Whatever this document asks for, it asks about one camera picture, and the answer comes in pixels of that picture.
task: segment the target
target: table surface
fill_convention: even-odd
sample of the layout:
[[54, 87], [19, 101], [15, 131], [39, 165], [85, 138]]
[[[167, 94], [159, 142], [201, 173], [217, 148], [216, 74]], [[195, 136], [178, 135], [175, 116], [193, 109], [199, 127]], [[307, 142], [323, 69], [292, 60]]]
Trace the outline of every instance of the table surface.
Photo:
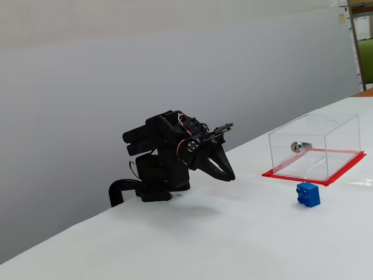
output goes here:
[[191, 172], [190, 191], [111, 208], [2, 264], [0, 279], [372, 279], [372, 107], [315, 111], [359, 113], [368, 153], [319, 187], [315, 208], [297, 202], [296, 182], [261, 177], [272, 165], [262, 135], [228, 153], [236, 181]]

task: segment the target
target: transparent box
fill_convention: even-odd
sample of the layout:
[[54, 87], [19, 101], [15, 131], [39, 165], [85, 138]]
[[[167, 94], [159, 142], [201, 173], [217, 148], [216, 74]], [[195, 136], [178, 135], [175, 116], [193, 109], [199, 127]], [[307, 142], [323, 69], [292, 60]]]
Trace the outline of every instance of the transparent box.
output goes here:
[[273, 174], [328, 181], [361, 153], [359, 116], [307, 114], [269, 133]]

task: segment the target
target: cable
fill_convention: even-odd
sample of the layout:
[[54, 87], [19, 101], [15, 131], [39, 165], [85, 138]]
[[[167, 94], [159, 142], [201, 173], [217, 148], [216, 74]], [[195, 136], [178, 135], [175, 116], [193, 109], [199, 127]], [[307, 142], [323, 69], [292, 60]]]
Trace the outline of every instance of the cable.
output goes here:
[[139, 176], [137, 176], [136, 173], [132, 170], [131, 163], [135, 164], [133, 161], [129, 161], [129, 168], [130, 168], [130, 170], [132, 171], [133, 175], [136, 176], [137, 179], [140, 179]]
[[184, 162], [184, 164], [187, 165], [187, 163], [186, 163], [185, 161], [183, 161], [182, 159], [179, 158], [179, 149], [180, 149], [181, 144], [182, 144], [184, 141], [185, 141], [185, 139], [184, 139], [184, 140], [181, 140], [181, 142], [179, 143], [179, 145], [177, 145], [176, 156], [177, 156], [178, 160], [180, 160], [181, 162]]
[[179, 159], [179, 148], [180, 148], [180, 145], [181, 145], [184, 141], [185, 141], [185, 139], [184, 139], [184, 140], [181, 140], [181, 142], [179, 143], [179, 145], [177, 145], [176, 156], [177, 156], [178, 159]]
[[189, 129], [187, 129], [187, 128], [185, 127], [185, 125], [181, 122], [181, 119], [180, 119], [180, 118], [182, 118], [183, 116], [184, 116], [184, 114], [179, 114], [179, 116], [177, 117], [177, 119], [178, 119], [179, 123], [181, 124], [181, 126], [185, 128], [185, 130], [187, 131], [187, 133], [188, 133], [190, 136], [192, 136], [192, 132], [191, 132]]

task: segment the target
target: robotic arm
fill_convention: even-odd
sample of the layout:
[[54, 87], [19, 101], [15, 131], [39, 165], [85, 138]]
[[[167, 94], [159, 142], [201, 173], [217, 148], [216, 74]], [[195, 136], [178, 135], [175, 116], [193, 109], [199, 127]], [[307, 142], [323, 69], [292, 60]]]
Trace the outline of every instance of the robotic arm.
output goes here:
[[190, 189], [188, 169], [200, 169], [222, 181], [235, 179], [222, 144], [233, 124], [214, 130], [181, 111], [168, 111], [146, 120], [145, 125], [123, 134], [136, 158], [136, 180], [119, 180], [109, 189], [111, 205], [123, 202], [121, 191], [135, 190], [144, 202], [171, 199], [170, 191]]

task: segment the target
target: blue lego brick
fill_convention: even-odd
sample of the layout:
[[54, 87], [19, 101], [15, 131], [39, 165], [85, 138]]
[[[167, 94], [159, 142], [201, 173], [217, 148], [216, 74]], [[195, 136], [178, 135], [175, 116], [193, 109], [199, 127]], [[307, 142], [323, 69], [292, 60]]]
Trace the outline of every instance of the blue lego brick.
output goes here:
[[319, 187], [311, 183], [297, 184], [298, 202], [307, 207], [314, 207], [320, 204]]

